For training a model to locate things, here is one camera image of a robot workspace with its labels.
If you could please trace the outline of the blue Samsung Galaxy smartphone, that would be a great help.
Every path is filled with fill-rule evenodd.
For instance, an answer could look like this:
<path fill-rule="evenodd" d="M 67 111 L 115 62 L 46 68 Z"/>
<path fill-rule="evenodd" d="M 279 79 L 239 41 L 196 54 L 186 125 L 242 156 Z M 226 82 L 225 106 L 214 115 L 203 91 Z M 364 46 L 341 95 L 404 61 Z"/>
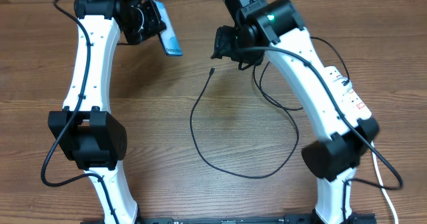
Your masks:
<path fill-rule="evenodd" d="M 173 30 L 169 15 L 165 8 L 165 5 L 160 1 L 154 1 L 159 14 L 161 15 L 161 20 L 165 23 L 165 30 L 161 31 L 159 34 L 159 39 L 162 43 L 165 54 L 168 56 L 182 56 L 182 50 L 177 40 L 175 31 Z"/>

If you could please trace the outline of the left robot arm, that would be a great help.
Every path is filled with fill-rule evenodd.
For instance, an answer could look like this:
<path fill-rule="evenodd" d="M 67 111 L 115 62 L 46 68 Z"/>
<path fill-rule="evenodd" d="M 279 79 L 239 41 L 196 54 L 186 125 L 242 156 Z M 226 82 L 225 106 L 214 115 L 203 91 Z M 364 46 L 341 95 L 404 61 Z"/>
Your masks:
<path fill-rule="evenodd" d="M 93 183 L 104 223 L 141 223 L 123 168 L 127 133 L 111 114 L 113 57 L 121 37 L 128 46 L 158 37 L 165 54 L 175 57 L 181 47 L 160 1 L 75 0 L 69 17 L 77 24 L 79 41 L 63 106 L 48 116 L 53 148 L 61 149 Z"/>

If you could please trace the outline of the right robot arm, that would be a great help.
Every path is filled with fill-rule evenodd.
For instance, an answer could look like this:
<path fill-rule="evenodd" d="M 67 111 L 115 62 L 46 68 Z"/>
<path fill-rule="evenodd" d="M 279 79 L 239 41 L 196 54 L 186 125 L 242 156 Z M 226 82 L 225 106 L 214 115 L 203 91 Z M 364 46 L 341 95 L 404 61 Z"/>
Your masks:
<path fill-rule="evenodd" d="M 325 67 L 302 16 L 290 0 L 223 0 L 234 26 L 217 30 L 215 58 L 229 57 L 240 70 L 273 63 L 302 104 L 316 140 L 302 149 L 316 176 L 313 223 L 374 223 L 350 207 L 351 181 L 361 156 L 378 134 L 370 110 L 335 67 Z"/>

